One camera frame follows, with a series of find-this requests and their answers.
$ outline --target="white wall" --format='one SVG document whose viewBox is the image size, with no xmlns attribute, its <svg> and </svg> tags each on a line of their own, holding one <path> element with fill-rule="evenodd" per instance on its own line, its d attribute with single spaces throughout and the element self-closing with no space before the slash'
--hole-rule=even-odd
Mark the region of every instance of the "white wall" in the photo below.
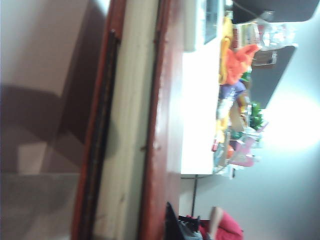
<svg viewBox="0 0 320 240">
<path fill-rule="evenodd" d="M 1 239 L 70 238 L 105 23 L 97 1 L 1 1 Z"/>
<path fill-rule="evenodd" d="M 268 106 L 261 162 L 234 180 L 199 180 L 195 215 L 225 208 L 246 240 L 320 239 L 320 8 L 297 23 L 299 47 Z"/>
</svg>

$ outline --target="desk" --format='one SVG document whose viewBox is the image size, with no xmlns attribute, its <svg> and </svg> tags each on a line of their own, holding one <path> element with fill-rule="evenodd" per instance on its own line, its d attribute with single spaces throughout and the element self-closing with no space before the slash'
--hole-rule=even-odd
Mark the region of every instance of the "desk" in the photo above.
<svg viewBox="0 0 320 240">
<path fill-rule="evenodd" d="M 183 54 L 181 174 L 208 175 L 213 171 L 211 147 L 216 131 L 222 21 L 223 6 L 219 4 L 217 37 Z"/>
</svg>

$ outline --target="red cloth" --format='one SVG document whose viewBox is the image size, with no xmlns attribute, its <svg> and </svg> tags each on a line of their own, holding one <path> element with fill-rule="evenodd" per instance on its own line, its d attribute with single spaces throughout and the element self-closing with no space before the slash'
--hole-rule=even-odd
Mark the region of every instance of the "red cloth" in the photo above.
<svg viewBox="0 0 320 240">
<path fill-rule="evenodd" d="M 199 231 L 204 240 L 207 239 L 210 221 L 201 220 L 203 226 L 199 227 Z M 226 212 L 223 211 L 223 217 L 216 231 L 214 240 L 243 240 L 244 234 L 239 224 Z"/>
</svg>

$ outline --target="metal rod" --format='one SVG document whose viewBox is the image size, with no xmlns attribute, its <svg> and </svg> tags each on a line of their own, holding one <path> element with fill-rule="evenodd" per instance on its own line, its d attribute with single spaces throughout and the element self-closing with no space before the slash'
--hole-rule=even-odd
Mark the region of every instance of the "metal rod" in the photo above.
<svg viewBox="0 0 320 240">
<path fill-rule="evenodd" d="M 197 185 L 198 185 L 198 174 L 194 177 L 194 186 L 193 186 L 193 198 L 192 198 L 192 210 L 191 210 L 191 216 L 194 216 L 195 213 L 195 204 L 196 204 L 196 194 L 197 194 Z"/>
</svg>

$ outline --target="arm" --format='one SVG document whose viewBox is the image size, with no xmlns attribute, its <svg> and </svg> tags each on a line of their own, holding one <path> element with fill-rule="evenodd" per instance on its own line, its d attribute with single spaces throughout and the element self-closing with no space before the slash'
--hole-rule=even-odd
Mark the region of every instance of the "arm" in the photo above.
<svg viewBox="0 0 320 240">
<path fill-rule="evenodd" d="M 221 207 L 214 206 L 210 215 L 210 228 L 209 234 L 212 238 L 215 238 L 219 224 L 224 216 L 224 211 Z"/>
</svg>

